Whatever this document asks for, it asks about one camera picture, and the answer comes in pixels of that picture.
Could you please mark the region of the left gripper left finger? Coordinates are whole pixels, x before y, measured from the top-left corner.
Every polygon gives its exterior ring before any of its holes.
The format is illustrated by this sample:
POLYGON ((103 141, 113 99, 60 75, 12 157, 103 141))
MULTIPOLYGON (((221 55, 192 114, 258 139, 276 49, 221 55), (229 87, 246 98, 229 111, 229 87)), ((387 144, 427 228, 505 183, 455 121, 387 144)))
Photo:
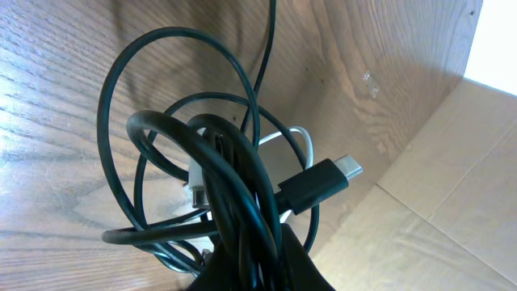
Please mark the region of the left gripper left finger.
POLYGON ((203 271, 187 287, 188 291, 242 291, 238 275, 238 246, 216 246, 203 271))

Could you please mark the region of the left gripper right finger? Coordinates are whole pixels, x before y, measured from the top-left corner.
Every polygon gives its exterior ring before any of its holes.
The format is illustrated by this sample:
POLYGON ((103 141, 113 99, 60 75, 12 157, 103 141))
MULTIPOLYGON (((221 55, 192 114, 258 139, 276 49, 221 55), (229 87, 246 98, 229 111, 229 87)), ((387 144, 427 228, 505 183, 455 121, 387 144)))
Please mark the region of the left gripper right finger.
POLYGON ((293 291, 334 291, 334 288, 317 270, 291 227, 281 225, 283 254, 288 287, 293 291))

